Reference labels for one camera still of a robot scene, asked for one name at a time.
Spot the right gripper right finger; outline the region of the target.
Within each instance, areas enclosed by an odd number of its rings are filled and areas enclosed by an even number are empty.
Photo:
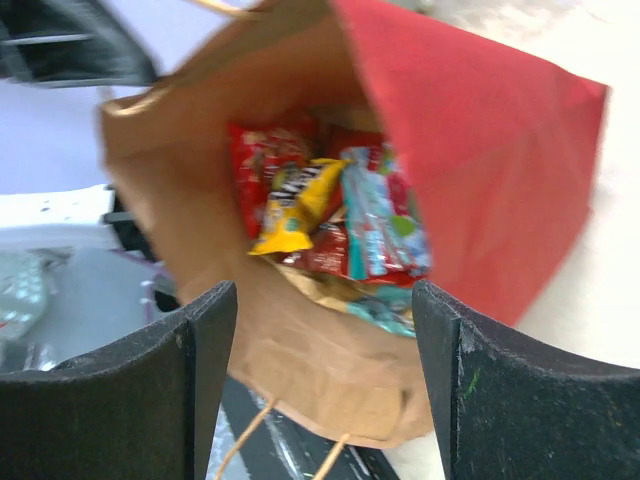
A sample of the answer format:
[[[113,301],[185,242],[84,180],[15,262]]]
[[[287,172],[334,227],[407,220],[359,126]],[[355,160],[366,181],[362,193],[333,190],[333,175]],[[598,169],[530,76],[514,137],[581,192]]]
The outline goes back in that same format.
[[[635,479],[639,373],[536,340],[427,281],[412,309],[448,479]]]

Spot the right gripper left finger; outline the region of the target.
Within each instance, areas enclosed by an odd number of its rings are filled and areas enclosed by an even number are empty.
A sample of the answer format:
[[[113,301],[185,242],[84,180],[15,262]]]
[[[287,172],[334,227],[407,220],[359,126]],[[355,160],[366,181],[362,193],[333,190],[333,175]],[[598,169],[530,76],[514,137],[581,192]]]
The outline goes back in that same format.
[[[1,377],[5,479],[202,479],[237,315],[223,281],[49,371]]]

